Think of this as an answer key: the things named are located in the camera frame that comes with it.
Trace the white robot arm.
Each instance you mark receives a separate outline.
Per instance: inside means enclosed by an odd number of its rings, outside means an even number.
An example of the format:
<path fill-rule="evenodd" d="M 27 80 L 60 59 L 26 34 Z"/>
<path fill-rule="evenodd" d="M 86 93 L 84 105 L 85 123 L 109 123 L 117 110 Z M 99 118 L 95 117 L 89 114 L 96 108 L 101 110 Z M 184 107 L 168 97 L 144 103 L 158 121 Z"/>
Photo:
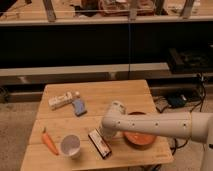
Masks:
<path fill-rule="evenodd" d="M 101 120 L 99 130 L 105 139 L 111 139 L 118 131 L 128 131 L 204 143 L 206 150 L 200 171 L 213 171 L 213 113 L 128 115 L 120 101 L 113 101 Z"/>

